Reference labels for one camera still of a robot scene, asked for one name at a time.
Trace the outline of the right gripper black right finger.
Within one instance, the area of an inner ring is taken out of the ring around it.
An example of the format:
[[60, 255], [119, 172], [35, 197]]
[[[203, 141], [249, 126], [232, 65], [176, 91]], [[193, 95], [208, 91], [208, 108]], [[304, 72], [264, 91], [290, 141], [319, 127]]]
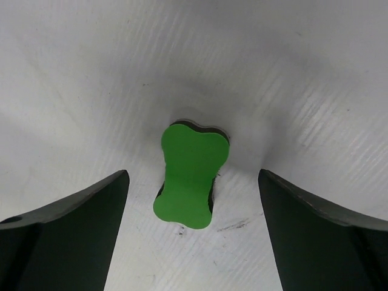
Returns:
[[387, 221], [262, 169], [258, 186], [283, 290], [387, 290]]

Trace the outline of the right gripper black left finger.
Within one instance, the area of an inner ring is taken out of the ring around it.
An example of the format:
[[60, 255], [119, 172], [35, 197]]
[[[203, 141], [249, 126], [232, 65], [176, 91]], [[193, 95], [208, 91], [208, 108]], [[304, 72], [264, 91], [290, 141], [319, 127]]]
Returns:
[[1, 290], [104, 290], [128, 190], [120, 170], [1, 221]]

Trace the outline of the green whiteboard eraser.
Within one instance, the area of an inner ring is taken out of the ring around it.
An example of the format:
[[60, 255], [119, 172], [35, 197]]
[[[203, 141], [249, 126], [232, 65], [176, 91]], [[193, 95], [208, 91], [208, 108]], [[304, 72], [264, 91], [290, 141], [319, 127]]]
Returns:
[[180, 119], [161, 137], [164, 182], [153, 203], [155, 215], [191, 229], [204, 229], [212, 220], [213, 189], [229, 156], [225, 131]]

